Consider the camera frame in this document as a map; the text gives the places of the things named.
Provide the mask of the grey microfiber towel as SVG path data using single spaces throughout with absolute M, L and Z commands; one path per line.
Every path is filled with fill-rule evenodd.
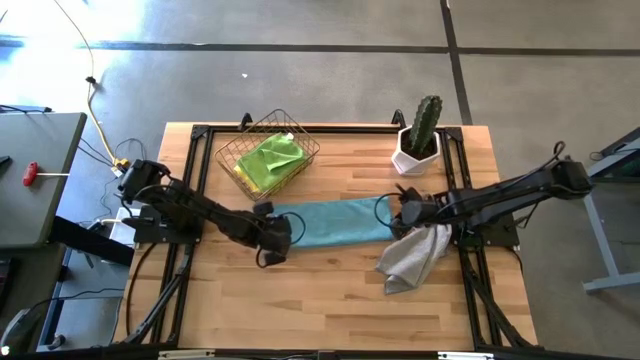
M 386 276 L 384 294 L 399 294 L 421 286 L 445 253 L 451 236 L 450 225 L 416 227 L 385 248 L 376 265 L 376 271 Z

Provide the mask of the yellow microfiber towel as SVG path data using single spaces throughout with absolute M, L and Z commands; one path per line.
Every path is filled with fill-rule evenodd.
M 253 180 L 243 171 L 243 169 L 236 165 L 234 167 L 234 172 L 241 180 L 241 182 L 249 189 L 251 193 L 260 194 L 261 190 L 259 187 L 253 182 Z

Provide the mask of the blue microfiber towel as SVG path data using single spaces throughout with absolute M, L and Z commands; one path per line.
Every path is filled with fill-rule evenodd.
M 294 248 L 320 248 L 391 241 L 390 201 L 377 197 L 278 204 L 276 215 L 291 224 Z

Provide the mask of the green microfiber towel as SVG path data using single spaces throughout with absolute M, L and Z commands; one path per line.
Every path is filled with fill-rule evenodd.
M 236 165 L 259 187 L 267 192 L 293 172 L 307 158 L 304 150 L 294 142 L 291 133 L 268 137 L 255 149 L 241 156 Z

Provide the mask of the white faceted plant pot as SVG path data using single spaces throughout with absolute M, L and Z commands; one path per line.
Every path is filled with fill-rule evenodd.
M 431 140 L 431 150 L 427 157 L 419 160 L 402 150 L 402 141 L 410 134 L 411 127 L 398 132 L 395 151 L 391 156 L 391 162 L 401 176 L 421 176 L 427 168 L 441 155 L 441 141 L 437 134 Z

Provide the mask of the green cactus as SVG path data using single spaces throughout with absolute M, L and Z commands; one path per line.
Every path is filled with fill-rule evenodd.
M 422 155 L 431 142 L 441 115 L 442 104 L 438 95 L 428 95 L 418 105 L 410 131 L 410 149 L 414 155 Z

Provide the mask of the white power box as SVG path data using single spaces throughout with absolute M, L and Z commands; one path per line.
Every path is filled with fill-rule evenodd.
M 138 215 L 140 213 L 140 210 L 133 209 L 130 212 L 133 215 Z M 129 217 L 130 212 L 124 207 L 120 207 L 114 218 L 103 219 L 101 221 L 101 224 L 111 227 L 111 232 L 109 235 L 109 238 L 111 240 L 119 242 L 120 244 L 123 244 L 125 246 L 135 247 L 134 238 L 136 230 L 123 223 L 123 220 Z

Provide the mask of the grey side table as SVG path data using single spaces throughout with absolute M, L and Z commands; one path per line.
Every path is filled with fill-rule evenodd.
M 0 249 L 46 242 L 84 113 L 0 114 Z

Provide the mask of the grey metal table frame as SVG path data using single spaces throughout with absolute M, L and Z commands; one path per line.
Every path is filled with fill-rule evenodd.
M 622 179 L 620 177 L 607 177 L 607 174 L 635 160 L 639 156 L 640 127 L 636 127 L 631 132 L 605 147 L 603 151 L 596 153 L 596 159 L 586 170 L 588 178 L 593 182 L 596 180 L 621 182 Z M 640 285 L 640 271 L 630 273 L 621 273 L 619 271 L 593 196 L 587 195 L 583 202 L 607 271 L 605 277 L 584 282 L 582 284 L 584 291 L 591 294 L 601 290 Z

